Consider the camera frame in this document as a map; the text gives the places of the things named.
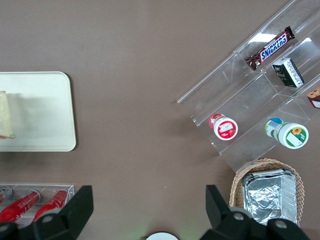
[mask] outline white tray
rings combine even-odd
[[[15,139],[0,139],[0,152],[67,152],[76,146],[70,80],[53,72],[0,72]]]

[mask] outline clear acrylic display stand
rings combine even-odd
[[[252,70],[245,60],[287,26],[295,39]],[[303,86],[285,86],[276,75],[272,63],[282,58],[293,60]],[[237,172],[278,144],[265,133],[269,119],[303,125],[320,113],[307,97],[320,85],[319,73],[320,0],[292,0],[177,102]],[[215,135],[209,119],[216,113],[237,122],[235,138],[223,141]]]
[[[17,221],[20,226],[29,225],[36,214],[36,212],[49,201],[59,190],[66,190],[68,192],[64,205],[75,195],[73,185],[38,185],[38,184],[7,184],[1,183],[0,186],[9,186],[12,189],[12,197],[0,203],[0,212],[16,200],[24,197],[29,190],[37,190],[41,194],[40,201],[31,207],[25,214],[23,214]]]

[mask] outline red bottle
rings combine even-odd
[[[66,202],[68,192],[66,190],[59,190],[49,201],[47,201],[35,214],[32,222],[35,222],[45,212],[62,208]]]
[[[15,222],[35,205],[40,200],[40,197],[41,195],[38,191],[28,191],[26,196],[18,199],[0,212],[0,223]]]

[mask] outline red and white cup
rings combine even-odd
[[[238,133],[237,123],[220,113],[216,113],[210,117],[209,126],[215,135],[224,141],[233,139]]]

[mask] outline aluminum foil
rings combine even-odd
[[[289,169],[248,173],[242,178],[244,209],[260,224],[287,219],[296,224],[296,177]]]

